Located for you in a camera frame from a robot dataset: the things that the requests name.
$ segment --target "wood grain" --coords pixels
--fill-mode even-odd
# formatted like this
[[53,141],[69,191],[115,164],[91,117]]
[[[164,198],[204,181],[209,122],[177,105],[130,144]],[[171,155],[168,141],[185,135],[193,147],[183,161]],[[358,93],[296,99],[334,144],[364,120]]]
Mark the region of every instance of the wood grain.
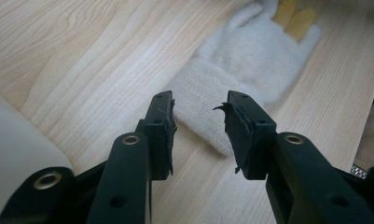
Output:
[[[0,94],[80,174],[246,2],[0,1]],[[273,118],[348,170],[374,94],[374,1],[302,5],[319,10],[323,37]],[[265,183],[235,175],[234,159],[178,126],[175,174],[154,183],[154,223],[273,223]]]

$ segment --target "white object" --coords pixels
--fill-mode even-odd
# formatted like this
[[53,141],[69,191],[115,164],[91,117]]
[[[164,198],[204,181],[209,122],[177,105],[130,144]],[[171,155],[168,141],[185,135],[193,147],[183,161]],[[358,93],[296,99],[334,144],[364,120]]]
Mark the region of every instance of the white object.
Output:
[[0,214],[30,175],[70,161],[47,137],[0,96]]
[[244,6],[209,36],[165,87],[173,91],[175,116],[220,153],[233,153],[224,114],[213,108],[228,91],[250,95],[265,110],[283,100],[320,38],[313,25],[298,43],[271,20],[278,1]]

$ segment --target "knitted glove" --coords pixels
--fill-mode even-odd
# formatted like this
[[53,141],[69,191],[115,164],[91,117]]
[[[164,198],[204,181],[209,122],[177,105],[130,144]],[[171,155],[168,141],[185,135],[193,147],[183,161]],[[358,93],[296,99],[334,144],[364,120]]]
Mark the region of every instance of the knitted glove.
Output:
[[174,115],[221,154],[231,155],[224,115],[213,111],[228,91],[244,92],[270,109],[298,76],[320,30],[313,25],[297,42],[271,18],[278,2],[267,0],[243,7],[209,36],[187,65],[165,87],[172,90]]

